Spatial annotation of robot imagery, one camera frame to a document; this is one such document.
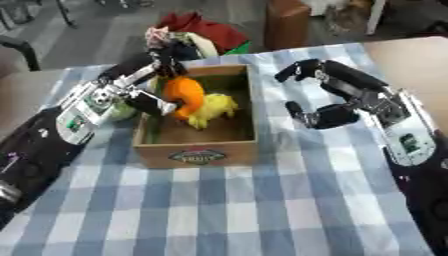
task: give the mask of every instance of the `cardboard box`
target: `cardboard box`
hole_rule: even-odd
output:
[[[189,77],[203,86],[206,94],[232,96],[239,109],[235,117],[219,117],[204,130],[175,120],[142,114],[133,147],[150,168],[251,165],[257,156],[252,94],[246,65],[196,67]],[[165,81],[159,80],[157,91]]]

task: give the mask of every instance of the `orange fruit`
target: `orange fruit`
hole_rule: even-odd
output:
[[[187,120],[204,103],[204,89],[196,80],[178,76],[166,82],[163,97],[171,102],[182,101],[183,105],[174,112],[174,117]]]

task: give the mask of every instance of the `blue and white tablecloth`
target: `blue and white tablecloth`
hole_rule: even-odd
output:
[[[378,76],[360,44],[189,62],[250,65],[257,164],[147,169],[131,147],[135,120],[105,125],[0,233],[0,255],[431,255],[368,123],[316,131],[287,114],[288,100],[306,110],[338,100],[315,80],[274,80],[307,58]],[[102,69],[65,70],[46,104]]]

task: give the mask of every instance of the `yellow plush toy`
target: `yellow plush toy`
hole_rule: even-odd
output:
[[[208,121],[224,113],[228,117],[233,117],[237,108],[238,104],[230,96],[218,93],[208,94],[205,95],[201,108],[190,114],[188,124],[198,130],[205,129]]]

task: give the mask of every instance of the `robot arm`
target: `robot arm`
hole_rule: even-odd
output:
[[[322,89],[346,102],[306,113],[286,103],[294,119],[307,128],[328,129],[358,121],[358,110],[370,114],[382,135],[392,176],[407,207],[436,255],[448,253],[448,143],[422,103],[405,90],[393,92],[384,82],[334,61],[295,62],[275,78],[295,76],[321,81]]]
[[[151,115],[178,106],[136,85],[159,74],[183,74],[180,63],[160,53],[138,54],[98,79],[75,86],[55,106],[44,109],[0,143],[0,230],[32,204],[70,164],[124,100]]]

